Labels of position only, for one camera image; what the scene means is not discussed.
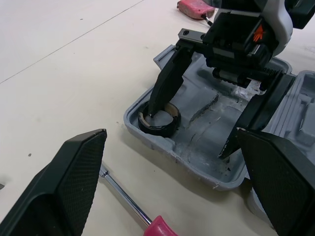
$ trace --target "black rubber ring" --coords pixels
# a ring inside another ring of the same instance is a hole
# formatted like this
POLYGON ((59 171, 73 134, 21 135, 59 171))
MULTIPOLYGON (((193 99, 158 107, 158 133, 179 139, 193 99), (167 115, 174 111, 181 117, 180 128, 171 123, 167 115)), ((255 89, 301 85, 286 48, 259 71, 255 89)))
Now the black rubber ring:
POLYGON ((148 115, 149 110, 149 102, 146 102, 143 106, 143 109, 139 112, 138 115, 138 125, 141 131, 146 134, 152 134, 155 136, 162 136, 164 138, 168 138, 172 136, 178 125, 181 122, 181 114, 177 107, 175 107, 171 103, 167 103, 163 109, 163 111, 169 113, 173 117, 173 121, 167 125, 161 126, 150 126, 144 119, 148 115))

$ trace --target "screwdriver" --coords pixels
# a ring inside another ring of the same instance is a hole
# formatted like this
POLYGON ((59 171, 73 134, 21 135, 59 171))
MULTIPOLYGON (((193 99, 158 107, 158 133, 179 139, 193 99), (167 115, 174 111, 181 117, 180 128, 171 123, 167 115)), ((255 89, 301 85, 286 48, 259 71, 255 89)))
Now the screwdriver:
POLYGON ((114 190, 147 226, 143 236, 177 236, 177 234, 174 233, 174 231, 172 231, 172 229, 163 220, 162 216, 159 215, 154 221, 152 221, 131 199, 131 197, 113 180, 113 178, 109 175, 109 171, 103 165, 100 167, 99 176, 105 179, 114 188, 114 190))

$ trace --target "metal screwdriver shaft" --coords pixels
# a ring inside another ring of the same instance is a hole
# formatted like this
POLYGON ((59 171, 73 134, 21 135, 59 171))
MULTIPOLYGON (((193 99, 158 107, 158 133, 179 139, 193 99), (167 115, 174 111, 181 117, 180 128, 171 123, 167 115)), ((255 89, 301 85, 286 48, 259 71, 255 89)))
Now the metal screwdriver shaft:
POLYGON ((107 182, 117 191, 117 193, 127 202, 130 208, 137 214, 137 216, 149 226, 152 220, 140 209, 140 207, 129 197, 129 195, 111 178, 109 171, 101 165, 99 175, 107 180, 107 182))

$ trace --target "red screwdriver handle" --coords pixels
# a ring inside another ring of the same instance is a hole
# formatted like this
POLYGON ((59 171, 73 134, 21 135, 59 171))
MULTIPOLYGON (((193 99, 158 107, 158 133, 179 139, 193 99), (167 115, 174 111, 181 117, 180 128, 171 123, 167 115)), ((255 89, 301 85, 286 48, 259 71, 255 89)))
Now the red screwdriver handle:
POLYGON ((143 236, 178 236, 167 223, 163 220, 162 216, 158 216, 145 230, 143 236))

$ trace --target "tool case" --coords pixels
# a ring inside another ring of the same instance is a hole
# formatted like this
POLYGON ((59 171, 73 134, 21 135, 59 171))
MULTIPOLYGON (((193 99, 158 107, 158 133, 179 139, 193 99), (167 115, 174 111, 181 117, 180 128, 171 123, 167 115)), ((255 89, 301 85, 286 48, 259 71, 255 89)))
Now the tool case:
MULTIPOLYGON (((173 45, 154 58, 163 68, 175 51, 173 45)), ((267 67, 290 74, 292 67, 274 58, 267 67)), ((240 150, 230 156, 230 161, 218 159, 238 117, 248 101, 259 93, 259 84, 252 81, 247 89, 212 76, 203 55, 195 53, 192 63, 183 75, 184 83, 170 101, 181 113, 181 124, 170 138, 153 136, 138 127, 138 113, 150 99, 152 88, 147 90, 125 112, 124 122, 128 131, 151 149, 156 149, 183 165, 193 175, 216 190, 238 187, 248 177, 240 150)), ((291 140, 315 164, 315 72, 303 71, 282 100, 277 111, 264 129, 291 140)), ((171 116, 158 112, 151 125, 165 125, 171 116)), ((268 221, 268 217, 252 191, 249 199, 251 211, 268 221)))

